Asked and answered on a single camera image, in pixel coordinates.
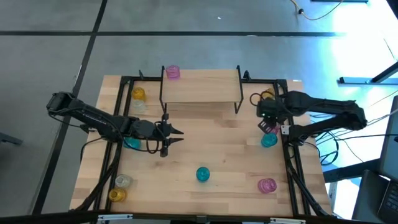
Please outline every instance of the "gray floor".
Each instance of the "gray floor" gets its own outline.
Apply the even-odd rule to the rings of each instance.
[[[307,14],[320,15],[335,3],[298,1]],[[0,30],[92,30],[100,0],[0,0]],[[256,78],[304,81],[320,98],[356,99],[366,108],[392,87],[339,86],[340,76],[372,77],[396,60],[366,4],[344,3],[331,16],[311,22],[297,17],[289,0],[181,1],[109,0],[100,30],[227,30],[349,32],[346,37],[97,37],[79,98],[94,105],[103,75],[158,76],[161,65],[234,68]],[[29,213],[59,124],[45,105],[56,91],[74,85],[88,37],[0,37],[0,131],[24,140],[0,144],[0,216]],[[381,103],[375,118],[389,111]],[[370,131],[384,132],[385,126]],[[45,213],[69,208],[86,134],[70,128],[50,186]],[[333,146],[325,144],[327,152]],[[361,151],[372,159],[371,150]],[[338,166],[357,163],[342,146]]]

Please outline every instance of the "wooden platform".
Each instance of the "wooden platform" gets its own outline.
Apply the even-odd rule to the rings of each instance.
[[[97,108],[113,112],[120,78],[104,77]],[[301,82],[289,80],[288,84],[289,90],[302,91]],[[135,114],[130,108],[130,116],[149,121],[160,119],[159,85],[160,82],[135,82],[134,86],[146,91],[147,111]],[[260,145],[263,133],[257,124],[261,119],[256,117],[256,108],[249,102],[251,93],[269,87],[244,83],[244,101],[238,114],[234,113],[231,103],[168,105],[169,123],[185,133],[182,136],[185,140],[171,145],[165,158],[124,148],[118,173],[131,176],[133,182],[127,191],[127,199],[113,203],[112,211],[291,217],[280,136],[273,147],[266,149]],[[303,115],[295,118],[295,122],[309,124],[310,119]],[[97,137],[97,133],[90,133],[88,141]],[[98,182],[105,145],[105,141],[98,141],[86,146],[71,208],[79,206]],[[300,153],[308,189],[323,209],[331,213],[317,150],[306,145],[300,147]],[[201,166],[211,172],[205,183],[198,182],[195,177]],[[261,194],[257,182],[263,178],[275,179],[277,190]],[[107,188],[108,184],[104,188],[101,208],[105,205]],[[296,193],[299,210],[303,212],[297,186]]]
[[[164,103],[239,102],[238,70],[181,70],[178,80],[163,77]]]

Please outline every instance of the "concrete floor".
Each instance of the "concrete floor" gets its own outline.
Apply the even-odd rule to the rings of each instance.
[[[307,14],[323,14],[335,3],[298,1]],[[0,0],[0,30],[92,30],[100,0]],[[378,12],[388,15],[392,12]],[[101,31],[270,31],[348,32],[344,37],[97,37],[79,98],[95,105],[103,75],[158,76],[161,65],[182,68],[234,68],[256,78],[304,81],[319,98],[358,100],[363,108],[396,86],[339,86],[341,76],[373,77],[392,65],[394,43],[380,29],[385,20],[363,3],[343,3],[319,21],[297,17],[289,0],[114,0],[108,1]],[[0,36],[0,131],[24,140],[21,147],[0,144],[0,216],[30,212],[59,124],[45,105],[56,91],[71,91],[89,37]],[[326,87],[332,91],[323,91]],[[368,120],[389,112],[392,98],[366,110]],[[385,131],[386,124],[366,129]],[[350,142],[363,160],[380,153],[382,139]],[[86,134],[69,128],[43,209],[69,208]],[[322,152],[333,149],[323,144]],[[341,145],[336,166],[359,161]]]

